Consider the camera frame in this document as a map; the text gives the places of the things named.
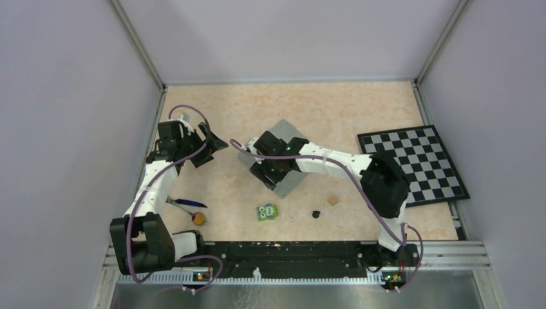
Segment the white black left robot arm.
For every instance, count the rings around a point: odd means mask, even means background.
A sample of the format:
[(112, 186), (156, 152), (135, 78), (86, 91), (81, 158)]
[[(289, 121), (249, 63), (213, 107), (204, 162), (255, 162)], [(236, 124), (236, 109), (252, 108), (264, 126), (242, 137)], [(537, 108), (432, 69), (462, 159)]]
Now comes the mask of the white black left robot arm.
[(183, 120), (158, 125), (159, 138), (146, 157), (145, 175), (135, 199), (120, 218), (109, 225), (118, 267), (124, 275), (170, 270), (183, 258), (191, 266), (206, 258), (203, 237), (197, 230), (171, 234), (161, 217), (169, 192), (186, 161), (195, 167), (227, 148), (208, 122), (200, 122), (197, 133)]

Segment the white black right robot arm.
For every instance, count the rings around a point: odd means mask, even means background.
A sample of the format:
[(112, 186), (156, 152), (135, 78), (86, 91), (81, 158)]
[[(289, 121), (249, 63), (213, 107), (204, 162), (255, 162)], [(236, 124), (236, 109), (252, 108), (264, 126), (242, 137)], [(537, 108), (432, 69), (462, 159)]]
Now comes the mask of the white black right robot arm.
[(392, 155), (349, 154), (301, 137), (286, 142), (270, 131), (246, 145), (235, 140), (230, 144), (247, 158), (250, 173), (279, 197), (297, 187), (308, 173), (350, 180), (379, 222), (379, 260), (395, 265), (403, 258), (407, 242), (403, 217), (410, 181)]

